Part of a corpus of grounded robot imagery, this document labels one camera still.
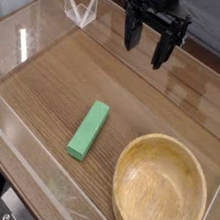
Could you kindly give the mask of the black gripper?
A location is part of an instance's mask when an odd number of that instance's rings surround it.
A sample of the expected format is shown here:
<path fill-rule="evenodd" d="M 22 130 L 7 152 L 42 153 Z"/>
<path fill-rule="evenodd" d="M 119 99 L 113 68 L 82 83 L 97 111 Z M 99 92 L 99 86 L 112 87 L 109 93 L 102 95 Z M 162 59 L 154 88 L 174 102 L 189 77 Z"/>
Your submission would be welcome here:
<path fill-rule="evenodd" d="M 140 42 L 143 24 L 161 33 L 151 62 L 154 70 L 159 69 L 168 61 L 174 46 L 183 45 L 192 23 L 191 15 L 182 8 L 180 0 L 126 0 L 125 9 L 124 45 L 127 50 Z"/>

